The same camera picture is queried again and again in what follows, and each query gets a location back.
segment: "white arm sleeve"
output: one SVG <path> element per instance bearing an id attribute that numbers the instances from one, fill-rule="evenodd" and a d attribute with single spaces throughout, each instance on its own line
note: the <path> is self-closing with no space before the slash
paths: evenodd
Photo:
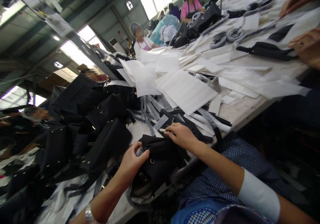
<path id="1" fill-rule="evenodd" d="M 269 221 L 273 223 L 278 221 L 280 202 L 277 194 L 246 169 L 238 198 Z"/>

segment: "black fabric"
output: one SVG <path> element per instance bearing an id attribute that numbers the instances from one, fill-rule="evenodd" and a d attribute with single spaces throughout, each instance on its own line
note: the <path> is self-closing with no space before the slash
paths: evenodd
<path id="1" fill-rule="evenodd" d="M 183 45 L 186 45 L 189 43 L 189 41 L 190 41 L 189 29 L 187 25 L 184 22 L 182 22 L 175 36 L 173 48 L 178 48 Z"/>
<path id="2" fill-rule="evenodd" d="M 238 46 L 237 50 L 247 52 L 255 56 L 262 56 L 280 61 L 291 61 L 296 59 L 296 57 L 288 56 L 289 53 L 294 51 L 293 48 L 281 50 L 276 45 L 265 42 L 257 42 L 252 48 Z"/>
<path id="3" fill-rule="evenodd" d="M 123 154 L 131 139 L 132 135 L 124 122 L 118 118 L 108 121 L 86 155 L 81 168 L 87 172 L 105 170 L 109 159 Z"/>
<path id="4" fill-rule="evenodd" d="M 221 20 L 221 11 L 219 7 L 212 3 L 205 13 L 203 13 L 190 27 L 192 33 L 201 34 L 209 26 L 215 24 L 217 21 Z"/>
<path id="5" fill-rule="evenodd" d="M 39 163 L 41 173 L 46 176 L 57 173 L 67 164 L 71 152 L 72 143 L 68 126 L 49 129 L 45 149 L 37 153 L 42 156 L 42 161 Z"/>
<path id="6" fill-rule="evenodd" d="M 149 149 L 149 159 L 139 169 L 132 182 L 131 196 L 138 197 L 151 191 L 152 195 L 165 183 L 175 168 L 180 156 L 170 138 L 143 135 L 143 149 Z"/>
<path id="7" fill-rule="evenodd" d="M 11 180 L 8 184 L 6 200 L 32 182 L 39 171 L 39 166 L 34 165 L 12 173 Z"/>
<path id="8" fill-rule="evenodd" d="M 103 99 L 103 95 L 93 88 L 99 87 L 83 74 L 76 79 L 51 103 L 50 109 L 60 113 L 61 110 L 73 114 L 87 114 Z"/>

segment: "metal buckle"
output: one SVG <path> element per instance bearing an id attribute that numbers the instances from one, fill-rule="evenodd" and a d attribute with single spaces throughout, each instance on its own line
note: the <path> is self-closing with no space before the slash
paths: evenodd
<path id="1" fill-rule="evenodd" d="M 140 174 L 139 174 L 139 177 L 144 181 L 144 182 L 147 182 L 147 177 L 141 172 Z"/>

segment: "woman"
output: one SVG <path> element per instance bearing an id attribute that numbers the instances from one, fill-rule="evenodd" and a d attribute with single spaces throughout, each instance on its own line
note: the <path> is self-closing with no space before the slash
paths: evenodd
<path id="1" fill-rule="evenodd" d="M 187 0 L 181 7 L 181 22 L 188 24 L 198 11 L 205 12 L 199 0 Z"/>
<path id="2" fill-rule="evenodd" d="M 235 133 L 217 145 L 217 151 L 179 123 L 169 126 L 165 135 L 208 165 L 184 191 L 180 199 L 183 209 L 171 219 L 172 224 L 316 223 L 273 190 L 285 194 L 283 181 L 271 164 Z M 141 146 L 141 142 L 136 142 L 126 151 L 115 176 L 73 223 L 107 222 L 121 195 L 149 158 L 149 150 L 136 157 Z"/>
<path id="3" fill-rule="evenodd" d="M 153 43 L 148 37 L 143 37 L 141 26 L 138 23 L 132 23 L 130 31 L 133 37 L 136 38 L 136 43 L 133 46 L 136 55 L 141 54 L 140 49 L 150 51 L 152 48 L 158 47 L 158 45 Z"/>

